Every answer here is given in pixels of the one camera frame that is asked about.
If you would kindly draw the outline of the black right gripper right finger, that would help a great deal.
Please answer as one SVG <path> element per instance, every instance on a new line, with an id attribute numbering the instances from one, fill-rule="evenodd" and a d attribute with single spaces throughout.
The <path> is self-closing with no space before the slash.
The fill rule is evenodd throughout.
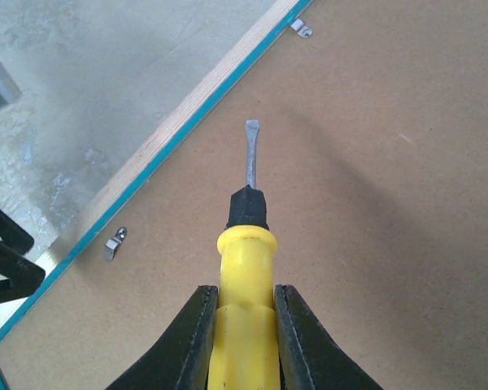
<path id="1" fill-rule="evenodd" d="M 274 288 L 282 389 L 379 389 L 342 351 L 293 285 Z"/>

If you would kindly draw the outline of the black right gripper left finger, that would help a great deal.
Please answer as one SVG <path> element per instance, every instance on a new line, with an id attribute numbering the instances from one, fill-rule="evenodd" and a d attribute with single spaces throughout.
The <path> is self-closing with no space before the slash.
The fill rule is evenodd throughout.
<path id="1" fill-rule="evenodd" d="M 161 337 L 109 389 L 206 389 L 217 302 L 216 286 L 199 286 Z"/>

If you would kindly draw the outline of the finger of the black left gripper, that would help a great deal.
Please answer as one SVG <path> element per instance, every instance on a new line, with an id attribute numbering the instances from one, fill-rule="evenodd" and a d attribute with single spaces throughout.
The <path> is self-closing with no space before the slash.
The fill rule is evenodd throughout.
<path id="1" fill-rule="evenodd" d="M 34 239 L 0 210 L 0 304 L 32 296 L 46 277 L 45 270 L 24 255 Z"/>

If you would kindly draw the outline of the yellow screwdriver tool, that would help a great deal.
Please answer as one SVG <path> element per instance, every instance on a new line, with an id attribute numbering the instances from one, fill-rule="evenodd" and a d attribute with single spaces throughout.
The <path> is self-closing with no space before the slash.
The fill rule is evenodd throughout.
<path id="1" fill-rule="evenodd" d="M 230 198 L 218 238 L 220 289 L 208 370 L 210 389 L 278 389 L 280 363 L 273 297 L 277 240 L 256 187 L 259 122 L 246 121 L 246 184 Z"/>

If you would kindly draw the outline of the teal wooden picture frame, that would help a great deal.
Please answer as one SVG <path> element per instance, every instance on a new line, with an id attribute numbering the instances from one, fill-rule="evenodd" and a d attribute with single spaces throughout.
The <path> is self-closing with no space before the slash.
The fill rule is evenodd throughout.
<path id="1" fill-rule="evenodd" d="M 488 389 L 488 1 L 317 1 L 0 343 L 12 389 L 104 389 L 216 284 L 246 119 L 301 293 L 386 389 Z"/>

